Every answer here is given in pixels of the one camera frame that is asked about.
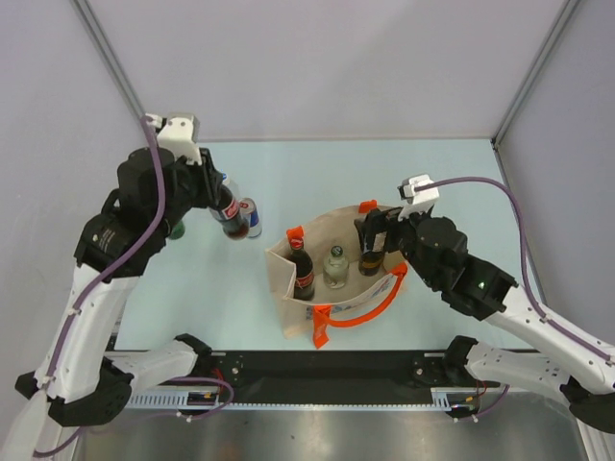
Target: red bottle label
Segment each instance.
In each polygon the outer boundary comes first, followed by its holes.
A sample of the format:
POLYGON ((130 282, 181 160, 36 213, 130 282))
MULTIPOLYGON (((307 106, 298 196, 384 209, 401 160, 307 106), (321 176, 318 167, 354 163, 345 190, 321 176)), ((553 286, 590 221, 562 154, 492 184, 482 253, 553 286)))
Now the red bottle label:
POLYGON ((236 214, 239 212, 239 202, 235 199, 231 202, 229 206, 224 209, 217 210, 210 208, 211 214, 216 219, 216 221, 225 222, 233 219, 236 214))
POLYGON ((233 219, 238 212, 239 202, 236 199, 233 199, 231 204, 222 210, 222 214, 226 219, 233 219))
POLYGON ((310 286, 313 281, 314 281, 314 272, 312 271, 309 274, 307 274, 305 277, 297 277, 295 279, 295 286, 298 288, 305 288, 307 286, 310 286))

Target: brown glass bottle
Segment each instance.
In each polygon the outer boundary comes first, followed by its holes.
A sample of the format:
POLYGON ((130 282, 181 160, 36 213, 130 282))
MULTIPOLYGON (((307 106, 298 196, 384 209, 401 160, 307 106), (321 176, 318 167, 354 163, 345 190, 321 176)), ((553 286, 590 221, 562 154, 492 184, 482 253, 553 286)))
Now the brown glass bottle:
POLYGON ((386 231, 383 231, 381 226, 381 211, 374 208, 367 213, 365 219, 356 219, 355 228, 361 248, 358 271, 364 276, 374 276, 381 269, 385 253, 386 231))
POLYGON ((220 202, 217 206, 210 206, 209 211, 229 238, 239 240, 248 235, 250 224, 239 212, 239 201, 226 185, 220 187, 220 202))
POLYGON ((304 250, 304 241, 301 238, 291 238, 290 256, 288 260, 297 266, 294 298, 296 300, 311 301, 314 298, 314 264, 308 252, 304 250))

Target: blue can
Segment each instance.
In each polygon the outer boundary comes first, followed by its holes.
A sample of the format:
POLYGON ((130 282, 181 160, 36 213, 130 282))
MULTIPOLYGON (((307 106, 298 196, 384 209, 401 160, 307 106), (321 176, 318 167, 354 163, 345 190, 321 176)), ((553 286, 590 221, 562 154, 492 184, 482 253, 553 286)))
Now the blue can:
POLYGON ((257 204, 251 198, 246 197, 241 199, 239 210, 246 221, 248 221, 248 224, 250 224, 248 238, 257 238, 262 233, 262 224, 258 216, 257 204))

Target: white wall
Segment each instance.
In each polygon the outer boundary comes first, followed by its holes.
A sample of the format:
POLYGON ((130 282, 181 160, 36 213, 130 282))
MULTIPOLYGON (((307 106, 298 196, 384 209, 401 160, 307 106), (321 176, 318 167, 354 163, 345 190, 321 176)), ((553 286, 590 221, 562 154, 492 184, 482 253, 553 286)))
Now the white wall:
POLYGON ((68 1, 0 5, 0 444, 64 309, 77 239, 144 142, 68 1))
POLYGON ((501 154, 552 307, 615 344, 615 2, 583 2, 501 154))
POLYGON ((203 139, 492 137, 563 0, 91 0, 203 139))

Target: bag handle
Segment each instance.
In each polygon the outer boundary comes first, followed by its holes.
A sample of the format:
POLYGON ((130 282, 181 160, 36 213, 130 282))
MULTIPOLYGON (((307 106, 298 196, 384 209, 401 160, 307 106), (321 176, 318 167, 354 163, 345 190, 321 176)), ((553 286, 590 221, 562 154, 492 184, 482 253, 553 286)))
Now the bag handle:
POLYGON ((335 328, 351 328, 362 325, 370 320, 374 320, 376 317, 381 315, 393 302, 397 293, 400 291, 400 287, 402 286, 402 282, 404 281, 404 277, 407 274, 407 265, 405 262, 402 262, 395 266, 391 271, 397 280, 395 280, 395 285, 391 289, 390 293, 387 297, 382 301, 382 303, 378 304, 369 312, 356 317, 355 319, 350 320, 334 320, 331 318, 331 309, 332 306, 330 304, 320 304, 315 305, 313 308, 313 322, 314 322, 314 332, 312 339, 314 341, 314 345, 316 349, 322 348, 327 342, 329 342, 329 336, 327 335, 327 326, 335 327, 335 328))

